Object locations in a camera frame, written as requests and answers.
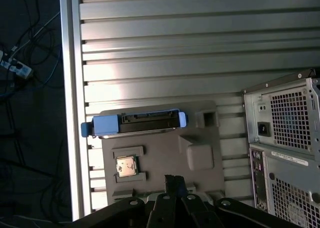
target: barcode label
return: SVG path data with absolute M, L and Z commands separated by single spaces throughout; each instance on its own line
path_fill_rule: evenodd
M 281 159 L 285 159 L 285 160 L 288 160 L 288 161 L 291 161 L 291 162 L 294 162 L 294 163 L 297 163 L 297 164 L 302 164 L 304 166 L 309 166 L 309 163 L 305 160 L 302 160 L 302 159 L 298 159 L 298 158 L 294 158 L 292 156 L 288 156 L 288 155 L 285 155 L 285 154 L 280 154 L 280 153 L 277 153 L 277 152 L 271 152 L 271 154 L 273 156 L 276 156 L 278 158 L 281 158 Z

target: aluminum frame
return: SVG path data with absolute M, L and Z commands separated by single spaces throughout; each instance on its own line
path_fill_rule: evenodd
M 79 0 L 60 0 L 60 9 L 71 206 L 72 219 L 76 220 L 92 212 L 88 144 L 80 138 L 80 124 L 86 117 Z

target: metal panel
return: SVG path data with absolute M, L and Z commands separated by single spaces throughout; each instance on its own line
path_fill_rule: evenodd
M 320 12 L 248 14 L 153 20 L 100 21 L 81 25 L 83 40 L 127 37 L 249 32 L 319 27 Z
M 315 8 L 319 0 L 129 0 L 80 5 L 82 20 Z
M 288 73 L 269 74 L 269 78 Z M 121 99 L 155 98 L 166 96 L 202 95 L 210 93 L 231 93 L 247 87 L 248 84 L 258 84 L 266 77 L 261 74 L 235 76 L 175 78 L 161 80 L 134 80 L 133 82 L 104 81 L 84 87 L 86 102 L 101 102 Z
M 226 197 L 246 197 L 252 196 L 252 180 L 231 180 L 225 183 L 225 196 Z
M 248 153 L 246 138 L 224 139 L 220 141 L 222 156 L 243 156 Z
M 195 100 L 217 105 L 226 195 L 250 200 L 239 92 L 320 63 L 317 1 L 61 0 L 73 218 L 107 205 L 89 172 L 103 167 L 101 141 L 79 137 L 81 122 Z

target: power strip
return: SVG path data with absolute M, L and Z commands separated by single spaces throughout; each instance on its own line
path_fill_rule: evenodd
M 16 73 L 23 79 L 28 79 L 33 74 L 33 70 L 30 67 L 16 59 L 11 59 L 8 54 L 4 53 L 3 51 L 0 51 L 0 60 L 0 66 L 3 66 L 5 69 L 9 68 L 11 72 Z

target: ventilation grille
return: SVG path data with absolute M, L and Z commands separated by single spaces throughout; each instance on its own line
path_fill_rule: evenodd
M 319 208 L 310 204 L 309 194 L 282 180 L 272 184 L 275 215 L 307 228 L 320 227 Z
M 306 96 L 301 92 L 273 96 L 271 111 L 276 143 L 308 150 L 311 138 Z

